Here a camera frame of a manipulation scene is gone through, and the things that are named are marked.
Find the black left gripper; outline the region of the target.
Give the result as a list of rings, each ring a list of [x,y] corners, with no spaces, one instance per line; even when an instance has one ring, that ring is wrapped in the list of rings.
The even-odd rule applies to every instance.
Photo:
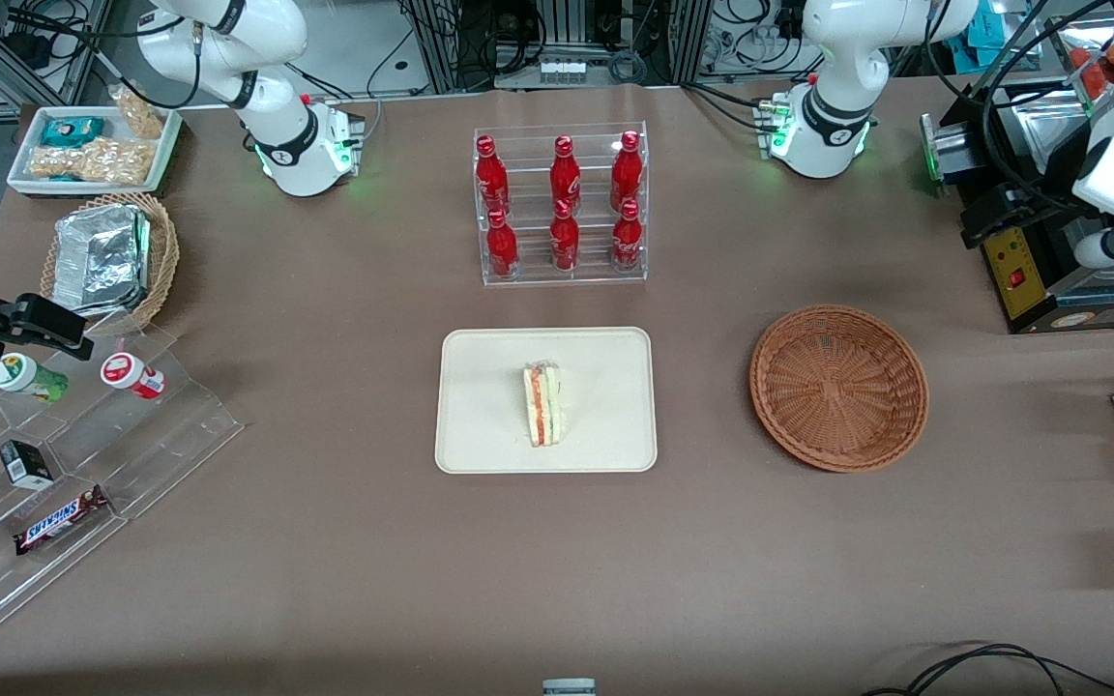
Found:
[[[1071,254],[1079,241],[1096,232],[1096,212],[1084,204],[1030,195],[1009,184],[962,184],[960,200],[965,249],[978,249],[994,235],[1029,226],[1030,251]]]

